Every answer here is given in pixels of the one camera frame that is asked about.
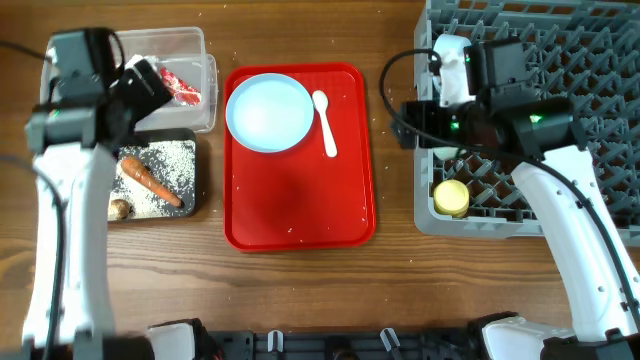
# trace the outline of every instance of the cable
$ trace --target cable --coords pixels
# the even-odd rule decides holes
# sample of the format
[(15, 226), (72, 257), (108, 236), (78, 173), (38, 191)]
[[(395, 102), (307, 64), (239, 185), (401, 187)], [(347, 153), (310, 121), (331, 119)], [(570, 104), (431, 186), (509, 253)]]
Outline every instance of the cable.
[(56, 333), (58, 332), (58, 323), (60, 321), (60, 300), (62, 298), (62, 272), (64, 267), (64, 220), (62, 214), (64, 212), (62, 206), (62, 199), (60, 194), (56, 191), (53, 181), (49, 177), (40, 171), (39, 169), (31, 166), (25, 160), (10, 155), (0, 155), (0, 161), (12, 164), (19, 168), (25, 169), (45, 182), (47, 187), (51, 190), (53, 195), (53, 205), (56, 207), (56, 220), (57, 220), (57, 246), (56, 246), (56, 263), (53, 273), (53, 290), (51, 294), (51, 306), (49, 307), (49, 329), (47, 331), (47, 341), (44, 348), (43, 360), (50, 360), (55, 344)]
[(382, 69), (382, 74), (380, 74), (380, 83), (379, 83), (380, 96), (382, 97), (382, 102), (384, 103), (385, 108), (387, 109), (387, 111), (389, 111), (393, 119), (398, 123), (400, 123), (402, 126), (404, 126), (406, 129), (414, 132), (416, 135), (422, 136), (423, 138), (429, 141), (432, 141), (434, 143), (438, 143), (442, 146), (450, 146), (450, 147), (466, 149), (472, 152), (490, 154), (503, 159), (513, 160), (517, 162), (524, 162), (529, 165), (535, 166), (543, 171), (546, 171), (547, 173), (549, 173), (549, 175), (555, 177), (563, 185), (569, 188), (569, 190), (571, 190), (571, 192), (576, 196), (580, 204), (582, 204), (582, 206), (587, 210), (587, 213), (593, 220), (594, 224), (598, 228), (598, 231), (600, 232), (600, 235), (602, 236), (605, 246), (607, 247), (607, 251), (611, 256), (611, 261), (613, 262), (613, 266), (616, 270), (618, 277), (620, 278), (620, 284), (622, 285), (624, 296), (627, 299), (628, 309), (631, 311), (633, 322), (636, 326), (637, 331), (640, 332), (640, 311), (638, 309), (637, 300), (633, 297), (631, 284), (629, 283), (627, 274), (624, 271), (622, 260), (620, 260), (620, 255), (616, 251), (615, 245), (613, 244), (613, 240), (611, 239), (611, 235), (607, 231), (607, 228), (602, 222), (602, 219), (600, 219), (600, 217), (596, 213), (596, 210), (593, 208), (593, 204), (591, 204), (589, 199), (587, 199), (587, 197), (585, 197), (584, 194), (582, 194), (582, 192), (571, 181), (569, 181), (566, 177), (564, 177), (562, 174), (560, 174), (558, 171), (551, 168), (550, 166), (543, 164), (540, 161), (533, 160), (522, 155), (503, 152), (491, 147), (458, 144), (453, 141), (444, 140), (444, 139), (435, 137), (433, 135), (430, 135), (408, 124), (405, 121), (405, 119), (403, 119), (403, 117), (393, 109), (384, 91), (384, 81), (387, 77), (387, 73), (389, 72), (389, 69), (391, 68), (391, 66), (394, 63), (396, 63), (398, 60), (407, 56), (415, 55), (415, 54), (428, 54), (435, 57), (437, 61), (440, 61), (440, 56), (432, 49), (407, 50), (392, 57)]
[(53, 61), (47, 55), (44, 55), (44, 54), (39, 53), (37, 51), (31, 50), (28, 47), (22, 46), (20, 44), (12, 43), (12, 42), (5, 41), (5, 40), (0, 40), (0, 47), (6, 47), (7, 49), (11, 49), (11, 50), (14, 50), (14, 51), (17, 51), (17, 52), (21, 52), (21, 53), (23, 53), (25, 55), (29, 55), (29, 56), (34, 57), (36, 59), (44, 60), (44, 61), (48, 62), (49, 64), (53, 65)]

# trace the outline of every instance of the white bowl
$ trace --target white bowl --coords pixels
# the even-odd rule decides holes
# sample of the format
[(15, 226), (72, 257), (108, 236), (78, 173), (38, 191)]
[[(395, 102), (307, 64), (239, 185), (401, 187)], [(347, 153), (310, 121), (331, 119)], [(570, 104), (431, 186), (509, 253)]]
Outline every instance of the white bowl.
[(311, 129), (311, 96), (298, 81), (261, 74), (240, 84), (227, 102), (227, 128), (244, 147), (262, 153), (287, 150)]

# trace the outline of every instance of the black clamp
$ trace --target black clamp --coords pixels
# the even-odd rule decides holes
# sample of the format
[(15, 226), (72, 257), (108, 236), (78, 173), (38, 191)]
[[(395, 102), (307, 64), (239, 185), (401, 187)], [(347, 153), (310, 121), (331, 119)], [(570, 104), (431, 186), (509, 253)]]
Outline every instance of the black clamp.
[(272, 330), (267, 336), (267, 351), (274, 360), (284, 359), (284, 334), (280, 330)]

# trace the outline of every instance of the clear plastic container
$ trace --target clear plastic container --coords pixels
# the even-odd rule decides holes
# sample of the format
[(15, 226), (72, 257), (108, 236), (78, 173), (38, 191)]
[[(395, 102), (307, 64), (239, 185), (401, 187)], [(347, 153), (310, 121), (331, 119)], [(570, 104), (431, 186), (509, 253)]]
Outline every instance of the clear plastic container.
[[(186, 27), (118, 31), (117, 34), (124, 47), (125, 62), (136, 54), (154, 56), (158, 59), (158, 67), (166, 67), (202, 94), (202, 102), (195, 106), (168, 103), (140, 121), (136, 130), (186, 127), (196, 132), (211, 131), (218, 105), (218, 73), (215, 59), (206, 53), (202, 30)], [(112, 47), (119, 63), (117, 45), (114, 43)], [(45, 62), (40, 101), (46, 101), (49, 80), (55, 75), (55, 69)]]

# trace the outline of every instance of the white spoon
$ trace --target white spoon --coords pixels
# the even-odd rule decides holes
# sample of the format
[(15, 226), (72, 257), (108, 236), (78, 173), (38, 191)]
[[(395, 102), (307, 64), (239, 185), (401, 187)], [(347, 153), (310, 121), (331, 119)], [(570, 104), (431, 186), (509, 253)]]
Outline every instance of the white spoon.
[(320, 123), (322, 124), (322, 137), (324, 138), (324, 151), (328, 157), (336, 157), (338, 155), (338, 148), (336, 142), (333, 140), (333, 134), (329, 127), (329, 120), (327, 120), (327, 107), (329, 107), (329, 99), (327, 95), (321, 90), (316, 90), (311, 95), (313, 99), (313, 106), (318, 110), (320, 114)]

